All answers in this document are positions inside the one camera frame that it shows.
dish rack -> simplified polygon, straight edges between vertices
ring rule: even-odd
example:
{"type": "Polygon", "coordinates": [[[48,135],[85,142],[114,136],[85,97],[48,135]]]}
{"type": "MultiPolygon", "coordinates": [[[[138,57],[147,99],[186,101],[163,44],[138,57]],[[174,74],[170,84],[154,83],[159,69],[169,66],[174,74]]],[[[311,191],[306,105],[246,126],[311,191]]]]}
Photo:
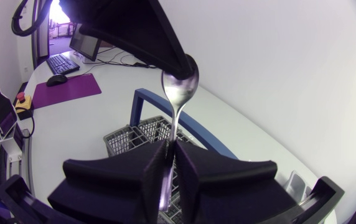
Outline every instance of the dish rack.
{"type": "MultiPolygon", "coordinates": [[[[171,123],[164,117],[156,116],[142,121],[140,120],[144,100],[171,116],[171,105],[168,101],[149,90],[135,90],[129,125],[103,137],[110,157],[136,149],[144,144],[169,138],[171,123]]],[[[216,151],[224,156],[237,159],[213,134],[185,112],[181,112],[179,124],[188,130],[188,132],[199,140],[208,150],[216,151]]],[[[177,130],[177,139],[196,145],[180,129],[177,130]]],[[[172,179],[171,206],[167,212],[159,212],[157,223],[182,223],[182,210],[180,207],[175,163],[172,179]]]]}

monitor screen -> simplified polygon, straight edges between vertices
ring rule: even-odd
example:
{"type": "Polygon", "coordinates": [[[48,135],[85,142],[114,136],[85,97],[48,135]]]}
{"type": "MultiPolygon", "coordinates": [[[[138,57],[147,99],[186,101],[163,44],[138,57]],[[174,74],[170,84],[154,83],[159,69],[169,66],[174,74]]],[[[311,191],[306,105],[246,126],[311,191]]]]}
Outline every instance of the monitor screen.
{"type": "Polygon", "coordinates": [[[79,32],[80,27],[81,24],[77,24],[72,40],[70,41],[70,48],[94,62],[96,60],[96,55],[98,54],[101,40],[81,34],[79,32]]]}

purple mouse pad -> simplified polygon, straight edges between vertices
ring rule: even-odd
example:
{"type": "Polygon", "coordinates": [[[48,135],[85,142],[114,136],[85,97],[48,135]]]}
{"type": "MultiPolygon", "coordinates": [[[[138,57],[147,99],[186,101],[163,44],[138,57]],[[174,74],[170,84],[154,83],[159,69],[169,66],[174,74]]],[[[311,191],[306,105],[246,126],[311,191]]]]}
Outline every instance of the purple mouse pad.
{"type": "Polygon", "coordinates": [[[100,93],[102,91],[91,73],[68,77],[67,82],[61,85],[48,87],[46,83],[37,84],[33,96],[33,107],[38,109],[100,93]]]}

white table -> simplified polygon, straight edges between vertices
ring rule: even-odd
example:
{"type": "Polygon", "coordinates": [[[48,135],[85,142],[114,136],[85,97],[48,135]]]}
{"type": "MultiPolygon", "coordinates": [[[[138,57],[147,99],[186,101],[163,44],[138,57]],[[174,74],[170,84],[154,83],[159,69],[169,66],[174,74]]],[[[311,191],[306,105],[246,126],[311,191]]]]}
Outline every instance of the white table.
{"type": "MultiPolygon", "coordinates": [[[[118,52],[121,50],[113,49],[100,54],[98,58],[110,60],[118,52]]],[[[82,74],[93,66],[84,64],[73,52],[63,54],[81,66],[79,71],[67,75],[68,77],[82,74]]],[[[125,57],[123,62],[132,63],[133,60],[132,57],[125,57]]],[[[94,74],[102,94],[34,111],[35,132],[32,137],[34,193],[46,204],[49,204],[47,197],[65,178],[62,170],[64,161],[108,157],[103,136],[129,123],[135,89],[146,88],[166,98],[161,87],[159,69],[102,65],[94,67],[90,73],[94,74]]],[[[203,74],[200,68],[200,79],[203,75],[207,74],[203,74]]],[[[33,96],[36,84],[46,82],[51,76],[52,72],[46,62],[39,65],[33,72],[25,93],[33,96]]],[[[293,170],[296,170],[311,187],[315,185],[317,177],[301,161],[261,128],[201,86],[184,111],[214,134],[240,160],[276,162],[278,173],[275,179],[281,185],[289,179],[293,170]]],[[[153,105],[144,104],[143,119],[157,115],[168,118],[168,115],[153,105]]],[[[19,125],[21,128],[31,129],[31,120],[20,121],[19,125]]],[[[334,211],[325,223],[336,223],[334,211]]]]}

black hose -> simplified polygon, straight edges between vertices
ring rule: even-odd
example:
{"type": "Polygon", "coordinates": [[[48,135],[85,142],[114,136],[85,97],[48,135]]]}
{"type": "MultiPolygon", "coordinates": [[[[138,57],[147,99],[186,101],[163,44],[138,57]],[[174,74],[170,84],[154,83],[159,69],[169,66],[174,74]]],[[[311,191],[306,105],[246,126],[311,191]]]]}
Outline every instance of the black hose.
{"type": "Polygon", "coordinates": [[[22,30],[19,20],[22,18],[21,14],[24,9],[24,6],[27,4],[28,0],[22,0],[20,5],[17,7],[14,16],[12,17],[12,32],[21,37],[26,37],[32,34],[38,27],[40,27],[41,23],[47,17],[49,9],[51,7],[52,0],[45,0],[44,6],[42,7],[37,20],[26,30],[22,30]]]}

